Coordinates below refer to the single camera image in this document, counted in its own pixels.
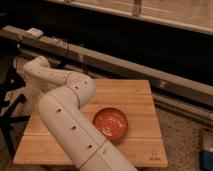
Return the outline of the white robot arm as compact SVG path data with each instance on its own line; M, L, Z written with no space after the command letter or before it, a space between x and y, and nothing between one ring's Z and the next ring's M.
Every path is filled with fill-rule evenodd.
M79 171L137 171L81 113L80 109L92 99L96 90L88 75L53 69L43 56L27 62L23 70L57 85L39 100L39 115Z

